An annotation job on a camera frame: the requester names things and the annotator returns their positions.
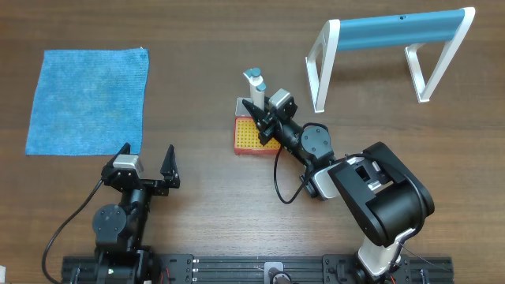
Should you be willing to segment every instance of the blue towel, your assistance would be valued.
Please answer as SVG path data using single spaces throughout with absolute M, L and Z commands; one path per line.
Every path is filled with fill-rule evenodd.
M 47 50 L 27 155 L 110 155 L 142 145 L 148 50 Z

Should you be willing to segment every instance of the wooden tabletop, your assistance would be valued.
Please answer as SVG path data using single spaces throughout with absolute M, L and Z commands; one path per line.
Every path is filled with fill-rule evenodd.
M 475 21 L 429 103 L 417 103 L 402 47 L 338 53 L 326 112 L 314 114 L 304 57 L 325 21 L 476 6 Z M 40 260 L 83 202 L 110 156 L 26 156 L 43 51 L 149 49 L 145 177 L 159 178 L 175 146 L 181 188 L 152 202 L 144 243 L 157 252 L 207 256 L 353 253 L 363 233 L 344 202 L 306 193 L 282 205 L 274 156 L 236 156 L 234 107 L 242 76 L 259 66 L 272 95 L 289 90 L 295 120 L 328 126 L 337 156 L 383 141 L 424 183 L 435 213 L 407 246 L 452 256 L 457 283 L 497 283 L 505 268 L 504 1 L 0 1 L 0 265 L 9 282 L 47 282 Z M 441 50 L 420 50 L 431 72 Z M 302 167 L 279 162 L 290 196 Z M 48 266 L 91 255 L 92 216 L 120 194 L 103 187 L 63 230 Z

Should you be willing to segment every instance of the blue cloth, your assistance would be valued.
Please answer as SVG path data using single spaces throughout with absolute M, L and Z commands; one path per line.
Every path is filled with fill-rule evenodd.
M 148 50 L 47 50 L 27 155 L 110 155 L 142 145 Z

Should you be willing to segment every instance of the white frame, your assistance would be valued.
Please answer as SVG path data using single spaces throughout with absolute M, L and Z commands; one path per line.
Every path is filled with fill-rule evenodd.
M 475 8 L 468 7 L 463 9 L 465 10 L 463 21 L 456 30 L 454 38 L 445 43 L 439 61 L 427 84 L 425 83 L 425 79 L 421 72 L 421 66 L 419 65 L 419 59 L 417 58 L 417 50 L 419 47 L 422 47 L 424 43 L 415 43 L 405 48 L 410 74 L 419 103 L 426 103 L 429 101 L 436 85 L 440 82 L 443 73 L 455 56 L 456 51 L 472 24 L 473 18 L 475 17 Z M 324 112 L 324 103 L 326 102 L 331 71 L 333 70 L 333 63 L 337 53 L 339 34 L 340 20 L 327 21 L 321 29 L 320 34 L 317 36 L 316 42 L 309 52 L 309 56 L 305 58 L 312 104 L 317 114 Z M 319 76 L 317 73 L 316 58 L 321 51 L 323 52 L 323 59 L 321 61 L 321 74 Z

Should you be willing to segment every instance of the blue panel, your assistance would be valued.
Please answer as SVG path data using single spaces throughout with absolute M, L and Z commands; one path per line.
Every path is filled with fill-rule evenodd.
M 454 38 L 465 10 L 340 21 L 338 50 L 443 42 Z

